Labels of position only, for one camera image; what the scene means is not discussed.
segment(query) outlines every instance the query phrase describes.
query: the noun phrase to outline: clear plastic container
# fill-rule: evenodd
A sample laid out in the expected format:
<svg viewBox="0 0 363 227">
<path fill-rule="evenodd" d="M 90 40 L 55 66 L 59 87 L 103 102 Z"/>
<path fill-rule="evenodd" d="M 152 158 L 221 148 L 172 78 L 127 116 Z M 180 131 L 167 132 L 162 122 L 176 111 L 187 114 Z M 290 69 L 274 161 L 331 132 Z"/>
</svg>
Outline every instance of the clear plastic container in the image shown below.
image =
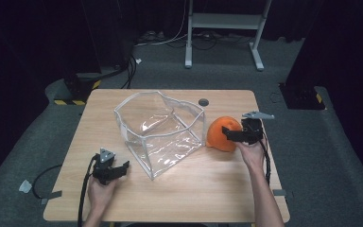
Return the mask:
<svg viewBox="0 0 363 227">
<path fill-rule="evenodd" d="M 126 145 L 151 180 L 204 145 L 205 112 L 194 103 L 141 92 L 114 113 Z"/>
</svg>

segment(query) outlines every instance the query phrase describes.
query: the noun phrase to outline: metal stand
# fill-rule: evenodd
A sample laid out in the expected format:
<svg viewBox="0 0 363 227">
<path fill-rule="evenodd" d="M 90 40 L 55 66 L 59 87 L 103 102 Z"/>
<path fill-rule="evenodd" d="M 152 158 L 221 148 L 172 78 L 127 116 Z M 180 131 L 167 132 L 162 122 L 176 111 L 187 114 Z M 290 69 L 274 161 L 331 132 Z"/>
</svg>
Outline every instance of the metal stand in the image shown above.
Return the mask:
<svg viewBox="0 0 363 227">
<path fill-rule="evenodd" d="M 264 70 L 264 64 L 258 53 L 258 44 L 264 30 L 265 22 L 272 0 L 266 0 L 264 11 L 261 15 L 242 14 L 216 14 L 216 13 L 193 13 L 193 0 L 190 0 L 188 11 L 188 33 L 187 45 L 185 47 L 185 67 L 193 66 L 193 49 L 191 45 L 193 27 L 208 28 L 231 28 L 231 29 L 251 29 L 257 30 L 254 43 L 250 43 L 250 51 L 255 61 L 258 71 Z"/>
</svg>

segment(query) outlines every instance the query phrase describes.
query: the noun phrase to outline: tabletop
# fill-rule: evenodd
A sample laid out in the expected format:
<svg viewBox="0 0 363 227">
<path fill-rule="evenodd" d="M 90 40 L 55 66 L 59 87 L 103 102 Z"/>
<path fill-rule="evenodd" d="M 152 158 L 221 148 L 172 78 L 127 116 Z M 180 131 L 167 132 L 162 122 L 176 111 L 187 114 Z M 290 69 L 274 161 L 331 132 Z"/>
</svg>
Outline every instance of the tabletop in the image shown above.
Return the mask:
<svg viewBox="0 0 363 227">
<path fill-rule="evenodd" d="M 91 158 L 100 148 L 117 155 L 114 166 L 130 161 L 128 174 L 117 185 L 112 202 L 102 220 L 132 222 L 254 222 L 250 174 L 241 153 L 202 147 L 151 180 L 125 145 L 114 109 L 127 97 L 152 90 L 93 90 L 79 121 L 53 191 L 62 191 L 50 200 L 46 220 L 78 219 L 82 182 Z M 246 90 L 160 90 L 163 94 L 198 104 L 206 98 L 205 127 L 218 117 L 236 120 L 241 114 L 258 111 L 255 95 Z M 270 188 L 282 189 L 272 152 Z M 290 219 L 285 197 L 275 196 L 284 222 Z M 83 218 L 90 203 L 86 196 Z"/>
</svg>

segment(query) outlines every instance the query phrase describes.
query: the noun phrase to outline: orange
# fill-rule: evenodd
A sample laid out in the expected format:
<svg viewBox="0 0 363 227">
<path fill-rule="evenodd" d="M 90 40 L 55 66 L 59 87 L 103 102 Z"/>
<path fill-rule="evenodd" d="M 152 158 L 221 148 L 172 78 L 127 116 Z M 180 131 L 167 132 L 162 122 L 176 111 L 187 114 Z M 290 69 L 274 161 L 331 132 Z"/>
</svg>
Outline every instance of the orange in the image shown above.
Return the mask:
<svg viewBox="0 0 363 227">
<path fill-rule="evenodd" d="M 236 145 L 232 140 L 228 140 L 226 135 L 222 133 L 222 126 L 231 131 L 241 131 L 241 125 L 238 121 L 231 116 L 221 116 L 208 128 L 206 147 L 233 152 Z"/>
</svg>

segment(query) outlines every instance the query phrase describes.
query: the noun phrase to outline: gray carpet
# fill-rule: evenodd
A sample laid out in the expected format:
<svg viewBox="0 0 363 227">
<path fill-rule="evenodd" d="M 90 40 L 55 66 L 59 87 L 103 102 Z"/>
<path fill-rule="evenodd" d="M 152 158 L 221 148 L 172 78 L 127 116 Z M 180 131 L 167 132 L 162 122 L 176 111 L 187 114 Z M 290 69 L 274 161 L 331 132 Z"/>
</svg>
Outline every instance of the gray carpet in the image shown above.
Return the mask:
<svg viewBox="0 0 363 227">
<path fill-rule="evenodd" d="M 194 45 L 211 46 L 207 42 Z M 184 48 L 138 46 L 133 56 L 142 62 L 131 88 L 253 90 L 260 111 L 276 116 L 264 124 L 287 192 L 291 219 L 286 226 L 363 226 L 363 166 L 339 124 L 327 91 L 316 88 L 327 106 L 324 111 L 289 110 L 279 91 L 278 83 L 285 81 L 301 45 L 287 44 L 283 39 L 261 41 L 263 72 L 256 71 L 247 43 L 194 49 L 191 69 L 184 68 Z M 99 88 L 120 88 L 126 79 L 124 72 L 103 79 Z M 32 182 L 45 169 L 62 163 L 76 131 L 84 107 L 52 102 L 61 83 L 59 80 L 46 88 L 50 105 L 0 167 L 0 226 L 76 225 L 45 221 L 39 200 L 31 192 L 18 191 L 23 180 Z M 40 195 L 50 192 L 58 173 L 55 169 L 40 178 L 36 187 Z"/>
</svg>

